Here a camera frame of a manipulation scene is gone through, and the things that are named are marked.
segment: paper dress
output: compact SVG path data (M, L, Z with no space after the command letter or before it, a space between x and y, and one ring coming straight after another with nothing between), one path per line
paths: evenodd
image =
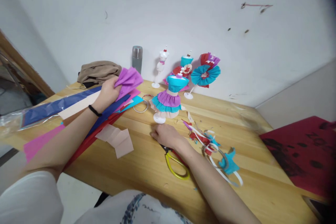
M174 118L181 110L181 98L178 92L184 88L189 80L182 76L181 73L170 75L166 78L168 89L160 92L157 96L149 101L150 107L160 118Z
M190 54L187 56L182 56L181 57L181 63L180 66L174 68L174 70L171 72L170 75L176 75L181 72L181 69L183 68L181 74L183 77L188 78L188 76L191 74L191 71L193 69L193 66L191 65L191 62L193 61L194 58L190 57ZM163 82L168 85L168 82L166 79L163 79ZM182 88L180 91L188 90L189 86L186 85L184 88Z
M190 75L191 81L195 85L208 88L209 84L214 82L220 75L221 69L217 66L220 59L208 52L207 54L202 54L200 60L201 66L192 72Z

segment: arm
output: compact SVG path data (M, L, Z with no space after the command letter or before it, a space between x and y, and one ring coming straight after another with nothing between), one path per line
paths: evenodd
M225 179L173 126L157 125L150 135L181 155L220 223L260 223Z
M102 113L118 97L121 86L114 88L118 77L104 82L101 92L92 107ZM64 166L78 149L85 136L97 120L97 116L87 108L80 116L71 122L64 130L52 138L24 167L21 177L29 173L45 170L53 174L56 181Z

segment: red folder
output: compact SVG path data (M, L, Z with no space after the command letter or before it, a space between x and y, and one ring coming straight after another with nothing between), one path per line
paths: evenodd
M313 116L260 138L294 185L329 198L336 162L334 126Z

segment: dark blue paper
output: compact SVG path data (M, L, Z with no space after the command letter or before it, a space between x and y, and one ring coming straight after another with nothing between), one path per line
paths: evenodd
M77 93L77 94L73 94L68 97L64 97L63 99L60 99L57 101L53 101L53 102L50 102L50 103L47 103L47 104L44 104L38 107L31 108L24 114L21 127L36 123L37 121L40 121L44 118L55 115L63 111L64 109L74 105L80 100L83 100L89 95L92 95L93 93L98 92L99 90L101 90L101 88L102 88L101 86L95 87L95 88L86 90L81 93Z
M124 97L120 98L120 100L115 101L114 103L112 103L107 109L104 110L104 112L102 113L103 115L98 117L97 121L95 122L95 124L92 126L92 128L90 129L88 135L86 136L86 138L92 134L92 132L94 132L99 125L101 125L110 115L112 115L112 113L123 103L125 102L128 98L130 98L130 95L125 95Z

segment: white mannequin base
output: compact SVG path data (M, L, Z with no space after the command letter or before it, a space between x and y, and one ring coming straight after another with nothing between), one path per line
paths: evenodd
M187 93L187 92L185 92L183 95L184 95L184 97L187 98L188 100L191 100L192 98L194 98L194 96L193 96L192 94Z
M166 118L165 118L165 117L159 117L157 113L155 113L155 114L153 115L153 119L154 119L154 121L155 121L156 123L158 123L158 124L163 124L163 123L165 123L165 121L166 121Z
M160 87L160 84L159 84L159 83L155 83L155 82L153 82L153 83L152 83L152 87L153 87L153 88L159 88L159 87Z

